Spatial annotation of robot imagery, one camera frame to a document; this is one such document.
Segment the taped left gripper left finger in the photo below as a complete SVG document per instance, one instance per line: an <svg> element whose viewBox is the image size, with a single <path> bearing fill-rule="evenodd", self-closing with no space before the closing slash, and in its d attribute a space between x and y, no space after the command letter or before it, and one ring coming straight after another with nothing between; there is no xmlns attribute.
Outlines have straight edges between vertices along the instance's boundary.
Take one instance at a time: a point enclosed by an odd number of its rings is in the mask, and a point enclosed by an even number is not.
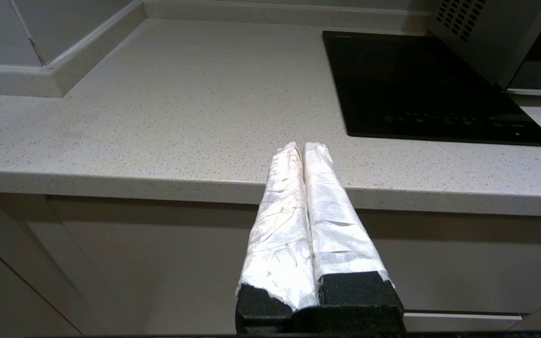
<svg viewBox="0 0 541 338"><path fill-rule="evenodd" d="M300 310L318 305L306 186L299 148L279 148L250 231L236 289L239 334L287 332Z"/></svg>

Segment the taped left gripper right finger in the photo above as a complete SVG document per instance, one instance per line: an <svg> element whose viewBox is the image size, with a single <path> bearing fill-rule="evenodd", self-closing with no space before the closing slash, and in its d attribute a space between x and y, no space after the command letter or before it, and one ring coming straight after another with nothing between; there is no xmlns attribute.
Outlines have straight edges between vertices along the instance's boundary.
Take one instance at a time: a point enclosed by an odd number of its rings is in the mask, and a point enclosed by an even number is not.
<svg viewBox="0 0 541 338"><path fill-rule="evenodd" d="M303 331L404 331L403 305L328 148L307 143L303 159L318 299Z"/></svg>

